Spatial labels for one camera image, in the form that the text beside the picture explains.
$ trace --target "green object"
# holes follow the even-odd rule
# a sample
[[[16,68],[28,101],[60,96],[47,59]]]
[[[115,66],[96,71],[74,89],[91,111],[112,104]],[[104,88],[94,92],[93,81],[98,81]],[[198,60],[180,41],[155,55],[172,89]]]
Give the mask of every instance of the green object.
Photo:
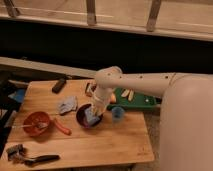
[[[110,110],[115,106],[120,106],[124,109],[152,109],[157,105],[156,99],[152,96],[146,96],[141,93],[134,93],[134,97],[131,101],[128,101],[127,97],[121,97],[124,89],[117,88],[115,90],[116,103],[109,104],[107,109]]]

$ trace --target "bowl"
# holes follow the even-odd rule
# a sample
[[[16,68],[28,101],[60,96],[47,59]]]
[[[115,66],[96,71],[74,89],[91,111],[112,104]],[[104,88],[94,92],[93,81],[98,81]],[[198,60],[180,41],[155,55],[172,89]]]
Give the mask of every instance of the bowl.
[[[86,114],[85,114],[86,109],[88,109],[89,107],[91,107],[91,104],[85,104],[85,105],[81,106],[76,113],[77,122],[84,128],[91,128],[91,127],[98,125],[103,118],[103,115],[100,115],[100,116],[98,116],[99,117],[98,121],[96,121],[92,125],[89,125],[87,122],[87,119],[86,119]]]
[[[23,127],[24,131],[31,137],[41,135],[47,130],[50,125],[50,117],[47,113],[39,111],[31,113],[25,120],[24,125],[32,125],[29,127]]]

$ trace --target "glass panel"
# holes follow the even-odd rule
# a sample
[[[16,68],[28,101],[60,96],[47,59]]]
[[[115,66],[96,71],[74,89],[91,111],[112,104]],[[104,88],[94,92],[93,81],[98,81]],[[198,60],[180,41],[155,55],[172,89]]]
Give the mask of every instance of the glass panel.
[[[13,0],[13,2],[21,15],[27,17],[71,21],[87,19],[85,0]]]
[[[3,0],[0,0],[0,15],[7,15],[7,9],[4,5]]]
[[[163,1],[157,28],[200,33],[213,33],[213,1]]]
[[[98,23],[146,26],[151,0],[96,0]]]

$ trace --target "blue object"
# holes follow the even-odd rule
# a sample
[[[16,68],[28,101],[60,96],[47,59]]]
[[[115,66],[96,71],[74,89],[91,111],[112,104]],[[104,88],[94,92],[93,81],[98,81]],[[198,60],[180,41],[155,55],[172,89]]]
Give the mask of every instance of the blue object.
[[[111,111],[113,122],[118,122],[124,117],[125,110],[122,107],[113,107]]]
[[[85,115],[86,115],[87,123],[90,126],[100,120],[100,118],[98,116],[93,116],[92,111],[91,111],[91,107],[89,107],[85,110]]]
[[[25,89],[19,89],[16,91],[13,99],[16,100],[19,103],[22,103],[24,100],[24,96],[25,96],[26,90]]]

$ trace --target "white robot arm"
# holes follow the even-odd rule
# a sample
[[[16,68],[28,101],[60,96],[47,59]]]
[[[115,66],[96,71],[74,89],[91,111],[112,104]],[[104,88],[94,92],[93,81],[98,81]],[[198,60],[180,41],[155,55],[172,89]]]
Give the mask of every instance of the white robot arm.
[[[162,98],[160,171],[212,171],[213,77],[206,74],[122,74],[118,67],[95,75],[92,110],[102,114],[116,87]]]
[[[101,115],[109,104],[116,87],[131,89],[135,92],[162,98],[165,90],[178,78],[188,73],[123,74],[118,67],[99,70],[95,75],[97,88],[93,94],[92,110]]]

